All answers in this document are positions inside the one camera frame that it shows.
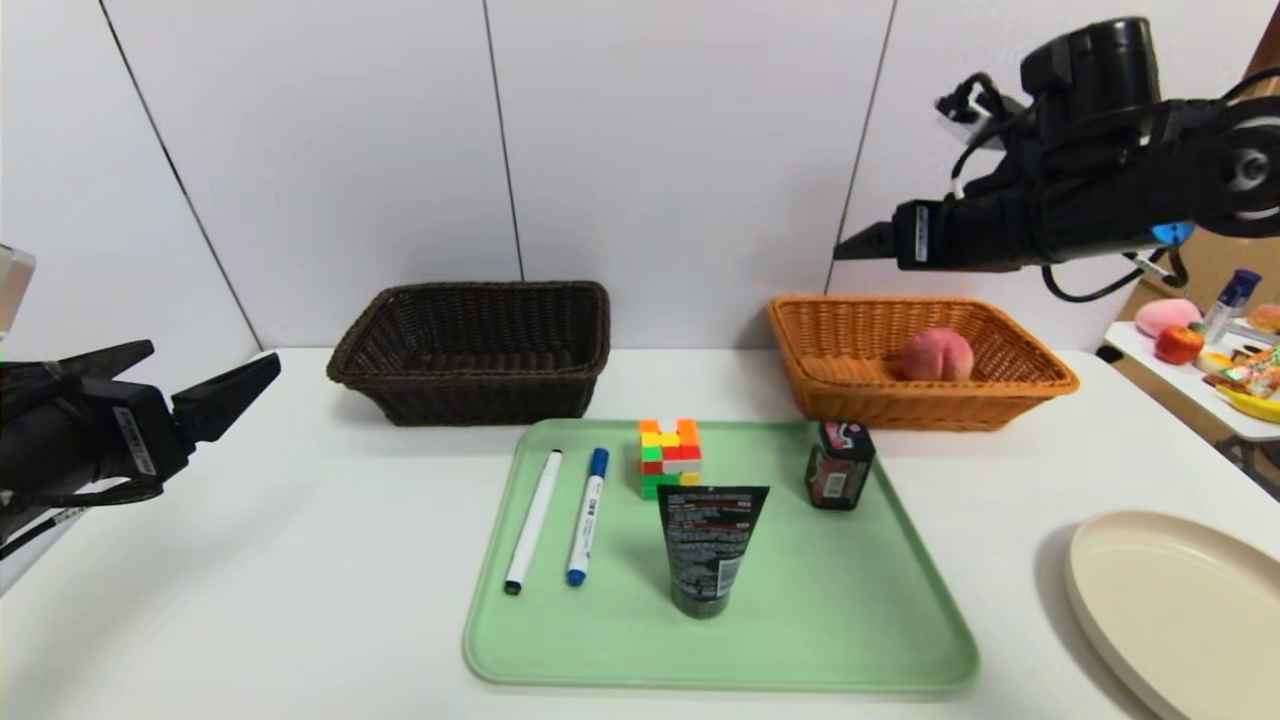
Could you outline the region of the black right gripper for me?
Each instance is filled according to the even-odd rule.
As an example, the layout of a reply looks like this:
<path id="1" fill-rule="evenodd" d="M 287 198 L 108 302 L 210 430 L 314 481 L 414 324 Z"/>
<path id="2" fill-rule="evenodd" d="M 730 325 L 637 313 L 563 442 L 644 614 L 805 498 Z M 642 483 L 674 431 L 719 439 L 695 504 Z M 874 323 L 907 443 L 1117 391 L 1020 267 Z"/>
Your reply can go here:
<path id="1" fill-rule="evenodd" d="M 1039 263 L 1034 182 L 964 190 L 901 204 L 835 245 L 835 261 L 896 258 L 908 272 L 1015 272 Z"/>

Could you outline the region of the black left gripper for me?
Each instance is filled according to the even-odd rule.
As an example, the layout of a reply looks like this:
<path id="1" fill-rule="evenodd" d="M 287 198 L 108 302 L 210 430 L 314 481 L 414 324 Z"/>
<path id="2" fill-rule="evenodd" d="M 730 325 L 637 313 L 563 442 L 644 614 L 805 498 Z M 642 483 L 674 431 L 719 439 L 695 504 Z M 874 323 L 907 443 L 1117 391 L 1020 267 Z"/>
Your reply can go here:
<path id="1" fill-rule="evenodd" d="M 163 483 L 187 465 L 188 445 L 219 441 L 282 372 L 278 354 L 265 354 L 173 395 L 170 414 L 160 389 L 111 380 L 154 352 L 150 340 L 99 348 L 52 364 L 84 379 L 22 386 L 3 405 L 3 488 L 73 495 L 108 479 Z"/>

